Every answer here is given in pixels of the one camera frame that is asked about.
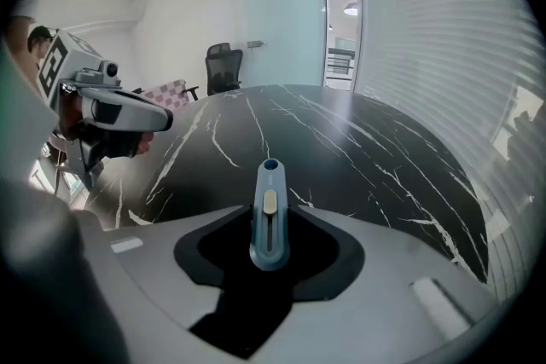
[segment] black marble table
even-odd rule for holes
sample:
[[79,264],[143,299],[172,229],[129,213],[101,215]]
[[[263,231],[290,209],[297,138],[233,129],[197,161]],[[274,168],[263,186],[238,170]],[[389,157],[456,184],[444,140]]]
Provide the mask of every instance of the black marble table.
[[250,205],[269,157],[289,202],[413,234],[486,282],[485,223],[456,159],[412,118],[346,91],[265,86],[192,103],[150,152],[111,160],[86,209],[109,229]]

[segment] door frame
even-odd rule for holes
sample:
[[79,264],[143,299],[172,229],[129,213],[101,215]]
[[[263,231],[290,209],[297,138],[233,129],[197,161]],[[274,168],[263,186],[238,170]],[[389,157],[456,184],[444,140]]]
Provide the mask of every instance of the door frame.
[[[357,21],[357,47],[355,49],[355,65],[352,71],[352,79],[351,79],[351,88],[350,91],[354,92],[355,84],[357,82],[357,75],[360,67],[360,54],[365,52],[366,49],[366,42],[365,42],[365,32],[364,32],[364,20],[367,15],[367,10],[364,9],[363,5],[366,2],[363,2],[363,0],[357,0],[358,4],[358,11],[360,11],[360,14],[358,15],[358,21]],[[326,64],[328,63],[328,29],[330,26],[330,19],[329,19],[329,0],[326,0],[326,39],[324,42],[324,74],[322,75],[322,86],[324,86],[325,80],[326,80]]]

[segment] chair armrest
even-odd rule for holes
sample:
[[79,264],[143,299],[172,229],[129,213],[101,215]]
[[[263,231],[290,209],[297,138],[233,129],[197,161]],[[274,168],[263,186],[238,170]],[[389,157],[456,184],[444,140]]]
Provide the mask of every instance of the chair armrest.
[[183,91],[183,93],[191,93],[192,97],[194,98],[194,101],[197,101],[197,94],[195,93],[195,90],[197,90],[199,87],[191,87],[187,88]]

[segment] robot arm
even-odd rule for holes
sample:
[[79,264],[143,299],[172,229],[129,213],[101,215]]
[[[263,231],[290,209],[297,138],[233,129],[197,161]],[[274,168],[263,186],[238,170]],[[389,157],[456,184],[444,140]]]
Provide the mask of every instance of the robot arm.
[[132,157],[143,132],[171,128],[172,112],[122,90],[117,74],[117,64],[103,59],[84,40],[57,32],[37,83],[59,116],[63,95],[77,92],[82,98],[78,138],[67,141],[64,171],[82,176],[104,157]]

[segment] office chair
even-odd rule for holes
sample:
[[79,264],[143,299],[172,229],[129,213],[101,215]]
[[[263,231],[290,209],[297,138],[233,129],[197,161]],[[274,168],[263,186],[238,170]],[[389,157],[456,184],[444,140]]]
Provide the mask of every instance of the office chair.
[[230,51],[231,46],[229,45],[229,43],[218,43],[208,48],[208,50],[206,51],[206,56],[208,57],[210,55],[218,55],[219,53]]
[[206,52],[205,63],[208,95],[240,88],[239,70],[242,63],[242,50],[229,50],[228,43],[216,44]]

